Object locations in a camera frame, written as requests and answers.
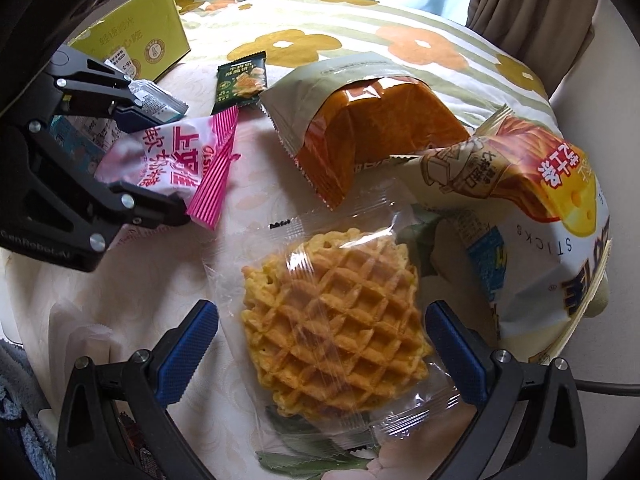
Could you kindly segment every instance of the blue gripper pad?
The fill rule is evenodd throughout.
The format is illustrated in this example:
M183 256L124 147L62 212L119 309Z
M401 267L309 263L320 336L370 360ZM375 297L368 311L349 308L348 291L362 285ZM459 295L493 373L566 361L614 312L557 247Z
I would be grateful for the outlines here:
M444 301L431 303L424 320L427 333L462 399L476 408L484 406L489 397L486 369L474 354L474 342L468 344L459 329L465 331L467 338L473 337L472 334Z
M153 350L152 375L161 406L178 402L218 330L218 310L200 300L178 328L169 330Z

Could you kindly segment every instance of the orange snack package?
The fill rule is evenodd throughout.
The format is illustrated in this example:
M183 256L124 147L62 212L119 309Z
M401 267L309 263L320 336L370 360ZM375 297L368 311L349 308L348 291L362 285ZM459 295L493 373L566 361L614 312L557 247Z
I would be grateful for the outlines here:
M469 137L427 84L372 52L299 67L260 101L289 155L332 209L359 169Z

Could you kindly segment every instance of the waffle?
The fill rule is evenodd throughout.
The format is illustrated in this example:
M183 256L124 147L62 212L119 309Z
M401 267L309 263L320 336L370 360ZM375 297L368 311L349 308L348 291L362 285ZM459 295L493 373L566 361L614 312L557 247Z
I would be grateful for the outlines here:
M249 353L281 415L374 410L427 377L417 271L388 230L316 235L242 273Z

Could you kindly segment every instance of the yellow box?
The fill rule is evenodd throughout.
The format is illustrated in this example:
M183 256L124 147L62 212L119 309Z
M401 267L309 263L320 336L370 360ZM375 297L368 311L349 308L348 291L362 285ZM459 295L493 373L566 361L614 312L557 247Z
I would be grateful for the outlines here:
M155 80L190 51L174 0L129 0L69 42L134 79Z

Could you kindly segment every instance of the pink and white snack bag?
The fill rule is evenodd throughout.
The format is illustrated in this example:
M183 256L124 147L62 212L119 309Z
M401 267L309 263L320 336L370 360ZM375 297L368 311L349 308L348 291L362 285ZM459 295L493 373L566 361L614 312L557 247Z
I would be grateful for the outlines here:
M238 108L210 117L184 119L121 136L106 153L95 177L102 182L124 181L171 195L177 193L194 222L213 229L220 218L229 167L239 155L233 145ZM167 229L127 225L111 245Z

